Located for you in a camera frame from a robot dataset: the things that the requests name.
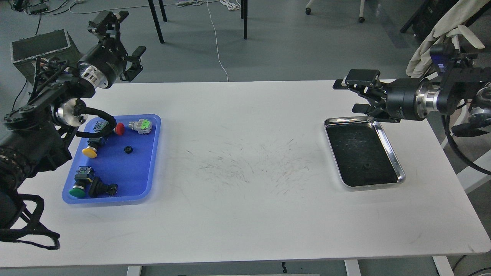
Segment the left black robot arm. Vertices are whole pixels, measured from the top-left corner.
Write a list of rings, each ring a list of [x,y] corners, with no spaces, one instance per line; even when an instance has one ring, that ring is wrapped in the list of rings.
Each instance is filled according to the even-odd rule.
[[[86,106],[82,99],[93,97],[96,88],[110,88],[118,77],[130,82],[142,71],[146,47],[139,46],[129,55],[120,40],[120,25],[128,16],[127,11],[100,12],[88,23],[97,45],[84,55],[66,31],[51,51],[47,47],[54,40],[52,33],[27,39],[28,49],[40,42],[37,54],[20,59],[34,70],[26,74],[32,92],[26,105],[2,119],[7,128],[1,139],[2,242],[24,243],[23,237],[40,235],[54,244],[27,243],[47,250],[60,248],[60,235],[40,222],[44,199],[21,194],[18,188],[27,178],[54,171],[72,159],[69,145],[75,136],[100,141],[124,133],[124,126],[112,115]]]

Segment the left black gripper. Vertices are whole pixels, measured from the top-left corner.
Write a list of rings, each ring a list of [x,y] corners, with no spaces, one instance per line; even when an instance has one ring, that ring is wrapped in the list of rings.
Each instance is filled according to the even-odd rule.
[[[87,30],[98,38],[99,44],[92,47],[77,62],[79,75],[90,81],[94,87],[108,89],[120,76],[121,81],[131,82],[143,70],[141,57],[145,46],[138,46],[131,56],[117,55],[115,50],[122,50],[120,25],[129,16],[128,11],[114,14],[102,11],[93,21],[88,22]]]

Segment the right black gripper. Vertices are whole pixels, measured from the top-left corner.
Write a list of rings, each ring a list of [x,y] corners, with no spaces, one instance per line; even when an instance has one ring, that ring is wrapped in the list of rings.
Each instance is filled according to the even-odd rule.
[[[396,79],[385,83],[384,89],[377,69],[351,69],[346,77],[335,80],[333,89],[350,90],[365,99],[386,100],[385,104],[354,104],[351,111],[372,117],[375,121],[388,122],[388,115],[401,120],[424,120],[428,112],[417,99],[421,90],[430,87],[428,79]]]

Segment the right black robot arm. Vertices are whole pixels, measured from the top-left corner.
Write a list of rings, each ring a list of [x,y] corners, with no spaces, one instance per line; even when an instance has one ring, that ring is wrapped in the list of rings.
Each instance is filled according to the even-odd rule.
[[[470,161],[453,139],[490,132],[490,68],[475,67],[477,54],[461,53],[450,43],[432,46],[430,56],[440,81],[423,77],[386,83],[379,80],[379,70],[352,69],[335,81],[333,89],[347,89],[366,99],[367,104],[355,104],[352,112],[379,122],[422,121],[430,112],[439,112],[445,136],[456,155],[471,168],[490,175],[490,171]]]

